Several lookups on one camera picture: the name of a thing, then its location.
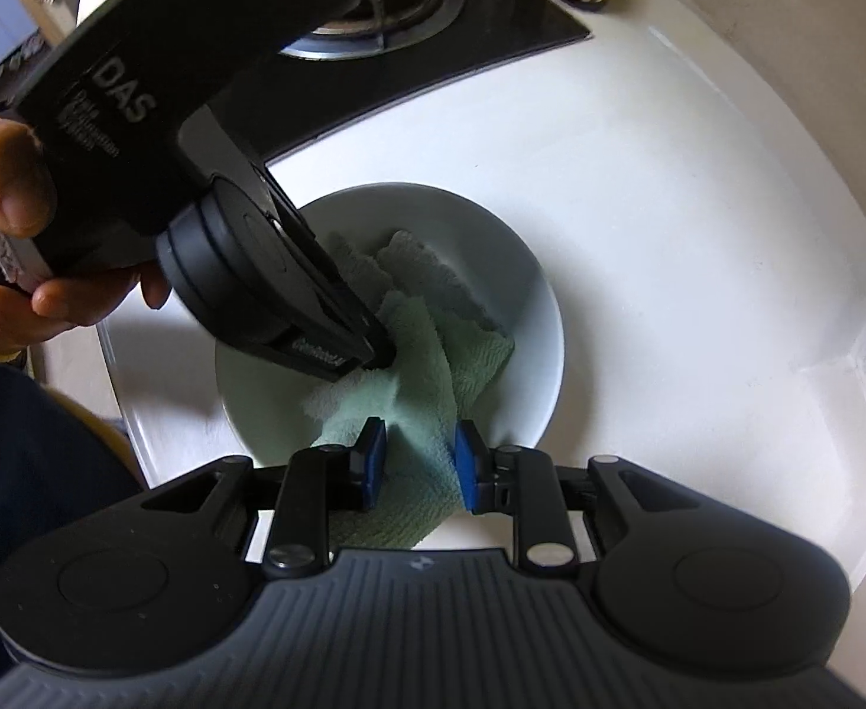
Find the person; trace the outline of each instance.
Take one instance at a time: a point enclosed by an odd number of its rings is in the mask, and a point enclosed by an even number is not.
[[[26,126],[0,120],[0,230],[33,237],[55,206],[56,187],[38,141]],[[170,293],[156,264],[50,279],[31,296],[0,285],[0,355],[93,325],[138,285],[154,308]],[[142,487],[133,453],[118,433],[0,364],[0,565],[29,539]],[[0,637],[0,677],[12,665]]]

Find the green cloth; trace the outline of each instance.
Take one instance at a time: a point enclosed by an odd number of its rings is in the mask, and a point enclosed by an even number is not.
[[[461,508],[450,455],[455,423],[469,416],[514,345],[455,273],[408,232],[398,231],[372,257],[337,236],[327,249],[397,345],[388,369],[356,370],[303,402],[322,422],[313,445],[350,445],[368,417],[387,422],[377,506],[332,514],[330,543],[411,548]]]

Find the stove burner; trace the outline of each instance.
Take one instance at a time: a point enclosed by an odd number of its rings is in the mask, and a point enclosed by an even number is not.
[[[465,0],[360,0],[284,51],[288,56],[340,60],[377,56],[438,34],[455,20]]]

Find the finger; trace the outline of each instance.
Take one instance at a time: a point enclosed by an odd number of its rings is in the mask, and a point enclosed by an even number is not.
[[[141,265],[141,293],[151,309],[160,309],[170,298],[170,283],[157,262]]]
[[[24,347],[48,341],[72,328],[70,322],[39,317],[29,298],[0,286],[0,345]]]
[[[0,120],[0,231],[33,237],[51,220],[55,203],[56,189],[32,131]]]
[[[38,286],[32,295],[32,310],[39,317],[94,325],[117,309],[140,279],[136,268],[56,277]]]

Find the white countertop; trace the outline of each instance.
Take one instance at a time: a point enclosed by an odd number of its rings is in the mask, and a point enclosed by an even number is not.
[[[858,582],[866,220],[776,93],[680,1],[579,18],[594,40],[421,94],[272,171],[299,206],[415,181],[495,212],[564,317],[543,448],[668,474],[814,539]],[[242,452],[212,339],[178,301],[152,313],[135,295],[100,332],[151,483]]]

